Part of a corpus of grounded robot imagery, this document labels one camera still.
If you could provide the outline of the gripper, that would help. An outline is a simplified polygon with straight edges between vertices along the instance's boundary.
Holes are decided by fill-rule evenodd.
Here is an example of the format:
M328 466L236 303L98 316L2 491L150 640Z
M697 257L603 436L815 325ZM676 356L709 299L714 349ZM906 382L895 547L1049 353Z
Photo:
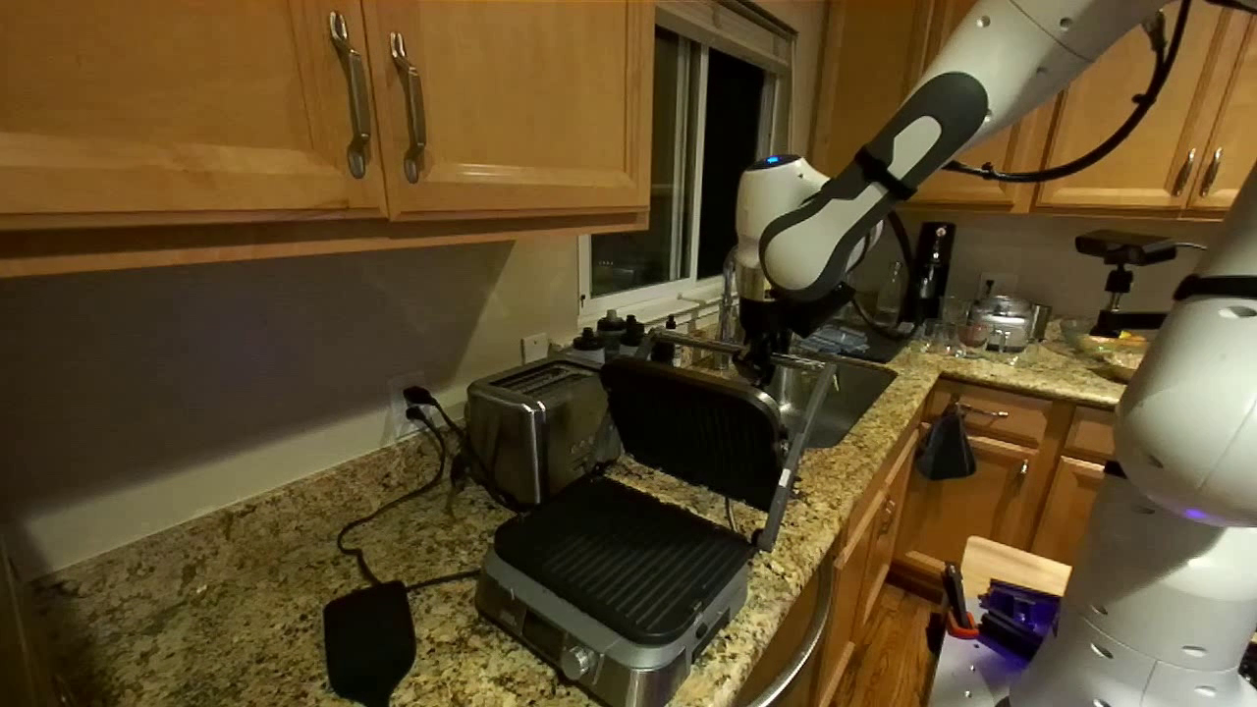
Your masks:
M740 379L753 386L762 386L764 372L764 384L771 384L781 369L774 357L789 353L797 309L798 304L789 299L738 299L742 331L742 350L738 353Z

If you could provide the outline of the row of wooden wall cabinets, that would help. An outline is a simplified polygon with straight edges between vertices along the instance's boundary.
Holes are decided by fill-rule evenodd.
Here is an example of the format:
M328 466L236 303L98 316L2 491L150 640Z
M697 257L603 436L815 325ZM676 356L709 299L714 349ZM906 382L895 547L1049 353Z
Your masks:
M837 174L877 133L975 0L830 0L811 162ZM1063 93L1019 125L960 156L1003 171L1057 166L1094 148L1133 109L1151 75L1151 49L1128 31ZM1197 148L1185 192L1172 180ZM1199 181L1214 148L1221 174L1208 198ZM1257 165L1257 15L1194 0L1166 86L1145 120L1112 155L1073 176L1038 185L935 174L908 209L1221 219Z

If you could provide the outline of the silver tap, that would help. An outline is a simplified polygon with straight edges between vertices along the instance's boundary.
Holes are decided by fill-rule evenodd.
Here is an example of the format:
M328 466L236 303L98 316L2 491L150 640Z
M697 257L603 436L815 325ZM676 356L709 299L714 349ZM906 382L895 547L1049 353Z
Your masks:
M732 247L722 267L722 292L719 299L716 340L745 348L745 333L740 327L739 294L737 291L738 247Z

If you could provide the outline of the steel sink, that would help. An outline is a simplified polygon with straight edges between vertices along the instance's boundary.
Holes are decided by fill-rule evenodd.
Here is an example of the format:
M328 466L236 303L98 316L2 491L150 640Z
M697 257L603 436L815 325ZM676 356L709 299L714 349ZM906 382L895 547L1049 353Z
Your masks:
M782 421L791 437L804 426L804 421L811 421L804 447L825 449L843 442L854 424L877 403L895 379L897 374L889 369L840 359L835 364L835 375L825 381L825 398L811 416L807 415L807 406L816 384L823 380L818 370L777 367L766 392L781 408Z

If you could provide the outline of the blue dish cloth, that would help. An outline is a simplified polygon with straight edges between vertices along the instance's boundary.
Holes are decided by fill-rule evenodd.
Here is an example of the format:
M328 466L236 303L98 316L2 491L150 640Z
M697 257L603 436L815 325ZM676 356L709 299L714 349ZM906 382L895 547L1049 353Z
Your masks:
M835 356L864 357L870 351L865 331L846 326L826 326L812 335L798 338L797 347L813 353L833 353Z

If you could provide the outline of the orange and black clamp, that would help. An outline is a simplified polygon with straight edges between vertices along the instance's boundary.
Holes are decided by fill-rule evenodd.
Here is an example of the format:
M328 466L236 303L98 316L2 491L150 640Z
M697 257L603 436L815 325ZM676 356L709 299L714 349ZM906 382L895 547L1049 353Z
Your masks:
M944 564L941 577L944 591L947 591L944 626L947 626L948 637L962 640L977 640L980 632L975 620L970 616L968 604L965 604L960 569L957 567L957 564Z

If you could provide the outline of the clear drinking glass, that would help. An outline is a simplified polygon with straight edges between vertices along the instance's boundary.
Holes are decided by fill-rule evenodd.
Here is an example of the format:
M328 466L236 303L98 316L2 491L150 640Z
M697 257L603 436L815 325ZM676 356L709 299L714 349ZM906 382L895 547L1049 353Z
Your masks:
M940 299L940 321L943 323L943 343L952 357L965 357L962 333L968 326L970 299L960 296L947 296Z

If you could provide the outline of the silver toaster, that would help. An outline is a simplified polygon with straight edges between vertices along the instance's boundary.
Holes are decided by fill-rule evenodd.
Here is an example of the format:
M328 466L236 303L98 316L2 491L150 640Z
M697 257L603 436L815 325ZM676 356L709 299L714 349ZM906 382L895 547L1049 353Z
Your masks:
M601 366L553 353L468 385L471 476L530 509L618 460L623 443L608 413Z

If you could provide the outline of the wooden wall cabinet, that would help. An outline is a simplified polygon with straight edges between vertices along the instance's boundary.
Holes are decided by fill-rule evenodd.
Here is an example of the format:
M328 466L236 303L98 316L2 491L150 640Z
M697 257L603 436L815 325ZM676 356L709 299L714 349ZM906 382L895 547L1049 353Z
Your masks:
M0 279L644 226L654 0L0 0Z

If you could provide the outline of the wall socket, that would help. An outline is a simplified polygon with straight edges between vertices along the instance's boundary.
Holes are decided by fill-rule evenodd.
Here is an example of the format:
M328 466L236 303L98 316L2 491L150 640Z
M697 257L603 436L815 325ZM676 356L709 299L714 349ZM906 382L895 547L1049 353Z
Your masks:
M416 431L414 421L406 415L411 408L405 392L409 387L426 387L426 377L421 370L395 374L387 380L388 413L383 434L387 443L401 440Z

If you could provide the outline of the wooden drawer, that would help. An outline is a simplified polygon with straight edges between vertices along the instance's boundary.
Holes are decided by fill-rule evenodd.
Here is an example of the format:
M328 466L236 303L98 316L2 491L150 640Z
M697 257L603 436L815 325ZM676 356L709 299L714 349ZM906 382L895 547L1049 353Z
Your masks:
M923 419L934 421L948 408L957 408L970 437L1038 447L1050 426L1053 405L1050 400L1024 398L1018 392L941 380L930 394Z

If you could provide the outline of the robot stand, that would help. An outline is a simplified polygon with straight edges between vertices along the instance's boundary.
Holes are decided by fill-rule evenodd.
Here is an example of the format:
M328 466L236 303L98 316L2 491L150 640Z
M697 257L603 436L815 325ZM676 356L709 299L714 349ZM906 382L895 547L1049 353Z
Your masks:
M959 707L1257 707L1242 660L1257 634L1257 528L1153 516L1094 530L1061 598L992 582L968 672L943 657L936 699Z

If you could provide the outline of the bowl of food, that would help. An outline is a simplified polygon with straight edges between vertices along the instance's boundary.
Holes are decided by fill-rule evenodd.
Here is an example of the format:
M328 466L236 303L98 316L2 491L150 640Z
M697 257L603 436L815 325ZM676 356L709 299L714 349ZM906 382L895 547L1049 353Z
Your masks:
M1126 338L1100 337L1087 331L1082 333L1065 333L1063 338L1081 356L1100 359L1100 361L1112 357L1114 353L1117 353L1117 357L1133 356L1134 359L1143 359L1149 346L1149 341L1139 336Z

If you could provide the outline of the black oven mitt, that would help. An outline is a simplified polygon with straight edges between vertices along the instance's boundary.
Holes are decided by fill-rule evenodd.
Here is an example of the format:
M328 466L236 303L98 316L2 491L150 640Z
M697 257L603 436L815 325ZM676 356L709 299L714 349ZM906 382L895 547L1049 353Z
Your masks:
M957 408L948 408L930 426L916 449L914 468L928 481L963 479L977 474L964 416Z

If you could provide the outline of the grill sandwich maker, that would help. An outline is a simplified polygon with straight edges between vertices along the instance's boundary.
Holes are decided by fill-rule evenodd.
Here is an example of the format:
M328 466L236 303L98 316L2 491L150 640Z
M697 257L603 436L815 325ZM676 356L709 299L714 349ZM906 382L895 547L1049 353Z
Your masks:
M813 415L835 364L774 359L821 372ZM610 359L600 380L630 460L760 509L763 526L739 533L591 473L497 528L474 603L557 671L567 647L598 652L571 683L607 707L666 707L744 605L750 560L773 550L811 421L791 437L764 390L647 356Z

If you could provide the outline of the window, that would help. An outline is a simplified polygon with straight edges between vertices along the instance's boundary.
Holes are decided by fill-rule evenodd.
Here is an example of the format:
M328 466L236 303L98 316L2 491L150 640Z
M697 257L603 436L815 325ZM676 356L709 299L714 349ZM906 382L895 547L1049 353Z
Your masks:
M792 143L797 38L753 0L657 0L649 220L582 238L579 321L713 308L740 171Z

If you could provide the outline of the wooden cabinet door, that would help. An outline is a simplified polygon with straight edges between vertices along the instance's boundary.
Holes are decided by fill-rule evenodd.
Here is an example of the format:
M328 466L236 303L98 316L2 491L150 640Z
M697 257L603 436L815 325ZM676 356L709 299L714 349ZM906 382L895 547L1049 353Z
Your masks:
M0 230L380 218L349 174L362 0L0 0Z
M654 0L363 0L388 214L601 218L649 208ZM420 181L403 176L402 31L424 93Z

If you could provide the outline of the black box with blue light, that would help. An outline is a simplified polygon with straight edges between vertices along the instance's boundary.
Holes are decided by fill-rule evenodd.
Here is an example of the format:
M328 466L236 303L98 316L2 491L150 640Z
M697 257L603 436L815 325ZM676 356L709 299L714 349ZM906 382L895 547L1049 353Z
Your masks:
M978 640L1001 655L1028 663L1055 632L1061 600L1057 594L992 577L979 596L984 614Z

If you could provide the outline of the black flat spatula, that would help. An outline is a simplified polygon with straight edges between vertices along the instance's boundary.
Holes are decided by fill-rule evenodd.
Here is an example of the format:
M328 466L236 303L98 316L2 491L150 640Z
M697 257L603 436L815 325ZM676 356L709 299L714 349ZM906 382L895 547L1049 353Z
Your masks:
M409 587L378 582L328 601L323 608L329 688L362 707L390 707L416 658Z

